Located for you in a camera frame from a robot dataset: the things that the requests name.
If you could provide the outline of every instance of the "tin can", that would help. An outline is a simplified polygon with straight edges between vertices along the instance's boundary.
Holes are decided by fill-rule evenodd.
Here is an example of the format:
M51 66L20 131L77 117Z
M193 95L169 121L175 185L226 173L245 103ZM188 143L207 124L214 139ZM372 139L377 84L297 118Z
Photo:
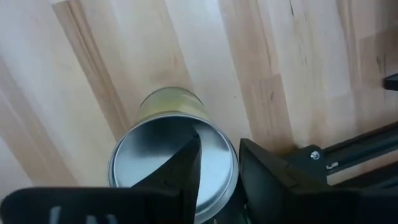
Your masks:
M213 218L234 192L238 159L199 98L181 88L157 90L141 104L138 122L119 141L109 160L109 186L135 185L170 159L193 133L199 134L201 141L195 223Z

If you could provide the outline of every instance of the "wooden surface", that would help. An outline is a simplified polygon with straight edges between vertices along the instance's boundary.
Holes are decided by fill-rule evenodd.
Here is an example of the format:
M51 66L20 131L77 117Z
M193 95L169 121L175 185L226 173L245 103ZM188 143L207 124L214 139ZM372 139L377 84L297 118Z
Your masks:
M235 146L278 153L397 121L381 88L397 25L395 0L0 0L0 198L106 185L113 147L165 86L195 92Z

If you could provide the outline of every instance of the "screw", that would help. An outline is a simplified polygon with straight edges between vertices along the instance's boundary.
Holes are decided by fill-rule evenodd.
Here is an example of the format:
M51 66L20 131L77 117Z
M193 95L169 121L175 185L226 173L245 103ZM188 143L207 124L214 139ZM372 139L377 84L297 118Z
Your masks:
M317 159L319 159L319 158L321 157L321 155L319 155L319 152L318 152L318 151L313 151L313 152L311 152L310 157L311 157L311 159L313 159L313 160L317 160Z

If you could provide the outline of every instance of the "wooden plank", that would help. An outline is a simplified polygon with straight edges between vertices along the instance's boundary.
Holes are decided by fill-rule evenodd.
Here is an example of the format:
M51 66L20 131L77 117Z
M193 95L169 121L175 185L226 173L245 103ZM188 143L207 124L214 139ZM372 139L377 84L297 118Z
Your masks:
M395 0L351 0L353 29L358 39L375 35L398 25Z
M361 71L359 67L358 41L354 29L352 1L337 0L336 4L345 37L349 66L349 82L351 84L351 89L355 90L361 86Z
M308 5L270 0L268 6L294 142L323 146L327 139L323 76Z
M218 3L166 3L195 94L238 150L252 136Z
M193 90L163 0L81 3L130 125L153 91L167 86Z
M23 170L19 161L14 157L7 144L0 138L0 200L16 189L33 185Z
M273 74L280 74L279 72L279 59L274 40L274 33L272 31L271 18L269 15L269 8L267 1L258 0L257 5L262 19L262 26L264 28L264 35L267 41L267 48L269 58L271 61L271 70Z
M129 121L96 46L80 1L59 2L53 5L53 9L87 76L115 140L118 141L129 129Z
M0 30L9 73L78 184L106 185L116 141L51 5L1 1Z
M361 89L356 91L362 133L398 120L398 93L382 88L385 76L398 72L398 27L359 40Z
M284 87L272 73L265 17L257 1L219 3L253 139L268 150L289 151L293 142Z

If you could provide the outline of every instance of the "can lid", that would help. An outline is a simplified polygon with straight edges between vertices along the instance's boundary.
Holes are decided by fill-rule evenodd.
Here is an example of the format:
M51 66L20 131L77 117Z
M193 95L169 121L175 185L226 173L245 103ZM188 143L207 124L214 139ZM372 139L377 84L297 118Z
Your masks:
M238 160L225 135L213 124L182 114L138 124L119 143L109 164L112 187L131 187L153 173L196 133L201 142L200 186L195 223L216 215L238 180Z

